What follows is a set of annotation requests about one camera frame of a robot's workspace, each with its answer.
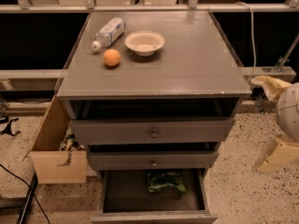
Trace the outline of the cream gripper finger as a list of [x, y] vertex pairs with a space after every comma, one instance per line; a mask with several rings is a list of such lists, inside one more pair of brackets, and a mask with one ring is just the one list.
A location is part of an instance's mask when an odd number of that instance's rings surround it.
[[299, 158], [299, 144], [286, 136], [276, 136], [272, 141], [271, 152], [265, 154], [256, 171], [273, 173], [280, 167]]
[[279, 100], [282, 93], [292, 85], [290, 82], [270, 76], [256, 76], [250, 82], [261, 86], [267, 99], [275, 103]]

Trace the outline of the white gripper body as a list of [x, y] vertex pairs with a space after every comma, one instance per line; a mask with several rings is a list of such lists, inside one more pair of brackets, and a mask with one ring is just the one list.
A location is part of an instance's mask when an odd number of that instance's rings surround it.
[[281, 94], [276, 114], [280, 129], [299, 142], [299, 83], [292, 84]]

